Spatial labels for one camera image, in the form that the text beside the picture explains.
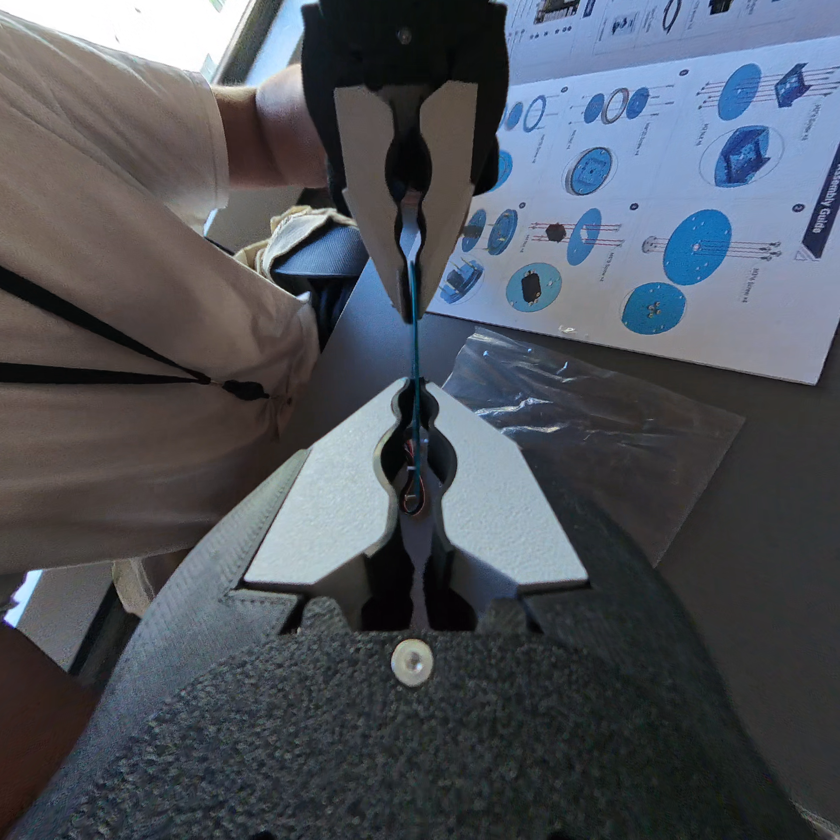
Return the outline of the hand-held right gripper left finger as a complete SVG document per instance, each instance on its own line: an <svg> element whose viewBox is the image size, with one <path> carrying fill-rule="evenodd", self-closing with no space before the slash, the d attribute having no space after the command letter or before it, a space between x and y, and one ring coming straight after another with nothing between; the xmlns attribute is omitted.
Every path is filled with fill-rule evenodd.
<svg viewBox="0 0 840 840"><path fill-rule="evenodd" d="M397 480L412 403L398 379L310 447L247 568L249 589L332 598L356 630L409 627L414 567Z"/></svg>

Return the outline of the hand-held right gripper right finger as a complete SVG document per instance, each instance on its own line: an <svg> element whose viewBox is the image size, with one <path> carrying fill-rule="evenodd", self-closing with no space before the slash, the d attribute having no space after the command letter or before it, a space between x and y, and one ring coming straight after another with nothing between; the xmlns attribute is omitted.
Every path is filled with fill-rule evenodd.
<svg viewBox="0 0 840 840"><path fill-rule="evenodd" d="M431 625L477 625L495 600L566 592L589 575L520 447L439 386L423 387L439 480L423 590Z"/></svg>

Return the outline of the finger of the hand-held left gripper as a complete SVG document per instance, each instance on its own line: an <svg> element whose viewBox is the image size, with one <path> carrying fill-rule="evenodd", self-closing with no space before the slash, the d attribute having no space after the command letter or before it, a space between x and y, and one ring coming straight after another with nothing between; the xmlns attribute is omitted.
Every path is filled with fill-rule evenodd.
<svg viewBox="0 0 840 840"><path fill-rule="evenodd" d="M457 80L436 90L429 83L413 84L421 162L428 169L428 184L416 207L413 247L419 318L434 299L474 195L477 91L476 84Z"/></svg>
<svg viewBox="0 0 840 840"><path fill-rule="evenodd" d="M387 165L396 141L391 104L367 87L340 87L333 94L345 186L342 197L364 246L402 320L412 319L408 267L401 245L402 209L394 198Z"/></svg>

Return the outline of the blue round metal plate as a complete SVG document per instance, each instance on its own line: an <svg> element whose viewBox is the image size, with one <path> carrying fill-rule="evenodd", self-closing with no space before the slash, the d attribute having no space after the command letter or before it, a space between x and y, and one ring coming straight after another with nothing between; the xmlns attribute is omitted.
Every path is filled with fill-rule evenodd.
<svg viewBox="0 0 840 840"><path fill-rule="evenodd" d="M414 259L408 260L408 285L411 300L412 328L412 379L413 379L413 468L415 485L422 478L422 416L421 416L421 368L419 362L419 285Z"/></svg>

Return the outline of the person's left forearm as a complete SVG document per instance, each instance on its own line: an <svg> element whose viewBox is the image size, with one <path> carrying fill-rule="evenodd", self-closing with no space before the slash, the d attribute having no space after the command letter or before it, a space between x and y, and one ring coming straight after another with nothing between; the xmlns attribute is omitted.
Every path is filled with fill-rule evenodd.
<svg viewBox="0 0 840 840"><path fill-rule="evenodd" d="M307 107L301 65L257 87L212 86L234 190L324 188L327 155Z"/></svg>

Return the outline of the person's right forearm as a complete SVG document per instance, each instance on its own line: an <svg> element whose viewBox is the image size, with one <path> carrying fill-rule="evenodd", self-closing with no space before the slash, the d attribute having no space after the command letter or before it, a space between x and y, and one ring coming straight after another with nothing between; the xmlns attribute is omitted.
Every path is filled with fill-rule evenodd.
<svg viewBox="0 0 840 840"><path fill-rule="evenodd" d="M1 837L43 793L91 719L95 692L1 623Z"/></svg>

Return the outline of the person's blue jeans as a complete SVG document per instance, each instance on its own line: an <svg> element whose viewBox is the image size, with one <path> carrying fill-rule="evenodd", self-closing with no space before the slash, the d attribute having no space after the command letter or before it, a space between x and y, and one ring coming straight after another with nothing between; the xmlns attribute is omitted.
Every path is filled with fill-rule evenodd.
<svg viewBox="0 0 840 840"><path fill-rule="evenodd" d="M355 226L330 223L288 255L273 258L269 278L294 296L308 296L320 349L326 347L369 256Z"/></svg>

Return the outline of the clear plastic bag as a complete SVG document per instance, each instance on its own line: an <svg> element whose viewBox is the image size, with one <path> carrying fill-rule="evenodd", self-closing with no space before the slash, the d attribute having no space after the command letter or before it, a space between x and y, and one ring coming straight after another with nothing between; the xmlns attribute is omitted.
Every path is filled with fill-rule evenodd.
<svg viewBox="0 0 840 840"><path fill-rule="evenodd" d="M444 390L664 558L745 419L532 341L477 328Z"/></svg>

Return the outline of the white instruction sheet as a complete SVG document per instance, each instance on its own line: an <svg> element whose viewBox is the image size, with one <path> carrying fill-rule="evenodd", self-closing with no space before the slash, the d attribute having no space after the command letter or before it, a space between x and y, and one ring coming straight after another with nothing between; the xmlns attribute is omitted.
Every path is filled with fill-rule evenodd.
<svg viewBox="0 0 840 840"><path fill-rule="evenodd" d="M838 323L839 2L507 2L459 319L807 385Z"/></svg>

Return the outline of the large paned window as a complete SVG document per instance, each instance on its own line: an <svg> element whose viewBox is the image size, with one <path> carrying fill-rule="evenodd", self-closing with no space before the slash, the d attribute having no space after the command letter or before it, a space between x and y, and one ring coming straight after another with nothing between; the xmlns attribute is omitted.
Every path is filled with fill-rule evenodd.
<svg viewBox="0 0 840 840"><path fill-rule="evenodd" d="M126 51L213 76L247 15L250 1L128 2L119 35Z"/></svg>

